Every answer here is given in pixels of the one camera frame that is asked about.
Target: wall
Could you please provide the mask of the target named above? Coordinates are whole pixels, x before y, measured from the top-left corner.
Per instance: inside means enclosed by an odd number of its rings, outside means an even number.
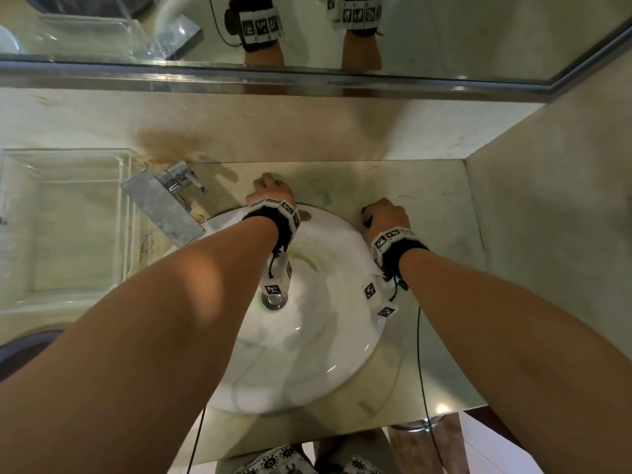
[[[466,164],[488,267],[632,358],[632,52]]]
[[[462,159],[541,105],[0,88],[0,148],[148,160]]]

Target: clothing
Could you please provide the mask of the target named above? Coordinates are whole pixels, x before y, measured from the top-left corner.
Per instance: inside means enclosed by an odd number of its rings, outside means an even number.
[[[312,465],[300,445],[228,458],[216,474],[399,474],[391,445],[381,429],[314,442]]]

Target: hand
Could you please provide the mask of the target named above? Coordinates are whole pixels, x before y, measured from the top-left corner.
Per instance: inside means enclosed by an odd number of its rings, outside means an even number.
[[[388,199],[382,198],[372,205],[362,208],[362,236],[369,245],[378,234],[405,227],[410,229],[410,221],[402,206],[394,206]]]
[[[285,199],[289,204],[296,208],[294,194],[289,186],[282,181],[276,181],[270,173],[264,173],[261,178],[252,182],[255,192],[246,197],[246,204],[252,206],[260,199],[272,198],[281,201]]]

